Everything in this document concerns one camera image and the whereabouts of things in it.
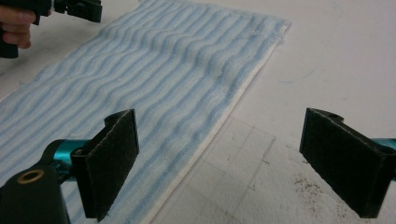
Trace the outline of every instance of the folded towel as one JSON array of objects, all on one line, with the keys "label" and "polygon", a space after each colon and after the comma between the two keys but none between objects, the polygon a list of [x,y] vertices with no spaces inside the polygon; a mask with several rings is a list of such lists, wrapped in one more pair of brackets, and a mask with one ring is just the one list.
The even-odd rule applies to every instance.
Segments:
[{"label": "folded towel", "polygon": [[[140,154],[103,222],[150,220],[288,26],[212,5],[143,1],[0,103],[0,184],[52,140],[90,139],[103,118],[134,108]],[[72,223],[85,223],[76,185],[63,191]]]}]

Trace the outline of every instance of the table surface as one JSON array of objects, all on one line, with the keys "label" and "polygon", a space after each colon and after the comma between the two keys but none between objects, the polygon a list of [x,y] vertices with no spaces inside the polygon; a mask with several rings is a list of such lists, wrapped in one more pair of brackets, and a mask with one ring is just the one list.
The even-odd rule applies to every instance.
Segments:
[{"label": "table surface", "polygon": [[[396,136],[396,1],[195,2],[275,15],[291,27],[153,222],[396,223],[394,183],[379,217],[360,219],[298,153],[307,107],[368,137]],[[33,46],[0,60],[0,99],[138,2],[102,5],[101,23],[53,13],[32,26]]]}]

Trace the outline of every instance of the screw hole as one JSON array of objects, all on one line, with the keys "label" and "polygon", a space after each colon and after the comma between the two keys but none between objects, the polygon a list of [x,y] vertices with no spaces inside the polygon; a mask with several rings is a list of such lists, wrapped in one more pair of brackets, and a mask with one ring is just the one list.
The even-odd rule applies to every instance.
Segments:
[{"label": "screw hole", "polygon": [[43,170],[32,170],[24,173],[23,175],[20,175],[17,181],[20,184],[30,184],[40,179],[43,175],[44,175]]}]

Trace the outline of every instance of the finger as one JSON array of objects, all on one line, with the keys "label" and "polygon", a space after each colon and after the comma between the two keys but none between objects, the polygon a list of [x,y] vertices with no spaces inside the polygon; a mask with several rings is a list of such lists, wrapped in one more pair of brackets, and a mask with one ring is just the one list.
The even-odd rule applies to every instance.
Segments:
[{"label": "finger", "polygon": [[14,24],[3,23],[1,24],[1,28],[6,32],[11,32],[11,33],[29,33],[30,24],[14,25]]},{"label": "finger", "polygon": [[15,44],[23,46],[30,41],[30,33],[5,33],[3,40],[8,44]]},{"label": "finger", "polygon": [[19,44],[18,48],[20,49],[29,49],[32,46],[32,43],[30,41],[24,43],[24,44]]},{"label": "finger", "polygon": [[0,6],[0,21],[11,24],[29,24],[35,21],[35,13],[27,9]]}]

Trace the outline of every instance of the black tool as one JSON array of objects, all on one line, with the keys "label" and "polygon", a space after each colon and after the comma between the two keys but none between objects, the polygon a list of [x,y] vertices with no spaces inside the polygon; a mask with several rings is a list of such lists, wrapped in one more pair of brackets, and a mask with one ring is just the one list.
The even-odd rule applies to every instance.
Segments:
[{"label": "black tool", "polygon": [[139,153],[133,110],[105,119],[91,140],[56,140],[0,191],[0,223],[70,223],[60,185],[75,177],[86,217],[102,220]]},{"label": "black tool", "polygon": [[[20,7],[32,10],[35,13],[35,25],[40,23],[40,16],[50,14],[51,0],[0,0],[0,5]],[[100,0],[54,0],[56,12],[79,17],[88,21],[100,22],[102,6]],[[3,40],[4,31],[0,28],[0,58],[18,58],[18,47]]]},{"label": "black tool", "polygon": [[307,108],[300,152],[360,217],[377,217],[396,178],[396,140],[369,139],[343,120]]}]

